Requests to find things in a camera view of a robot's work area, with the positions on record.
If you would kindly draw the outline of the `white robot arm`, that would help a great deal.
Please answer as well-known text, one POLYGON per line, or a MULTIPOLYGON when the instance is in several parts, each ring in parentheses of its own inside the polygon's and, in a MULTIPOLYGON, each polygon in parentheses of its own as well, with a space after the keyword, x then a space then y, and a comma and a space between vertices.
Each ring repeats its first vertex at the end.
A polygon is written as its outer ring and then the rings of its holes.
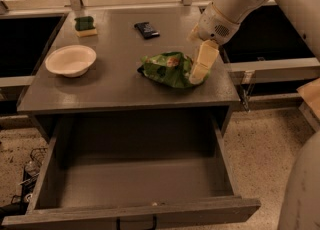
MULTIPOLYGON (((267 0, 213 0, 190 33, 201 43, 227 43, 245 17, 267 0)), ((312 51, 320 56, 320 0, 274 0, 312 51)), ((277 230, 320 230, 320 132, 300 149, 292 166, 277 230)))

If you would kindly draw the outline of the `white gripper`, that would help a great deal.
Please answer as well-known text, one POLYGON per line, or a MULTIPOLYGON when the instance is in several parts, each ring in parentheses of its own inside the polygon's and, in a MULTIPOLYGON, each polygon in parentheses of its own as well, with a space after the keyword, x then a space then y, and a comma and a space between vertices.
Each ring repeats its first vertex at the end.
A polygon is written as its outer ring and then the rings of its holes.
POLYGON ((201 14, 198 25, 195 25, 187 39, 201 43, 197 56, 193 61, 189 82, 198 85, 209 74, 211 67, 219 55, 219 45, 227 43, 239 30, 240 25, 229 21, 213 3, 209 3, 201 14))

